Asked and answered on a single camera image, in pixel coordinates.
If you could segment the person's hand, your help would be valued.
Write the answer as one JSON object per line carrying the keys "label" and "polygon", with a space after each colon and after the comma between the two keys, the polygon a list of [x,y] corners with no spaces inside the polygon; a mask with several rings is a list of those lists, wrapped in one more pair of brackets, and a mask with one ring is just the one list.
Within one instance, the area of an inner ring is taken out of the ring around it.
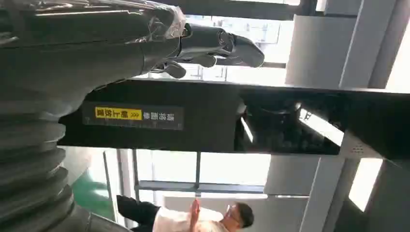
{"label": "person's hand", "polygon": [[199,213],[200,213],[200,204],[198,199],[195,199],[190,207],[190,226],[189,232],[194,232],[196,224],[199,220]]}

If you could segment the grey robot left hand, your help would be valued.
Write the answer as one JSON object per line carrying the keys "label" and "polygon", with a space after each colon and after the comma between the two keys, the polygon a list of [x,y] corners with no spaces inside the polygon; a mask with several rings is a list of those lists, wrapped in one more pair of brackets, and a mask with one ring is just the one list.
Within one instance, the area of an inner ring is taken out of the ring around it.
{"label": "grey robot left hand", "polygon": [[188,23],[178,6],[149,0],[3,0],[0,115],[51,119],[98,87],[148,72],[184,76],[181,62],[221,57],[259,67],[249,39]]}

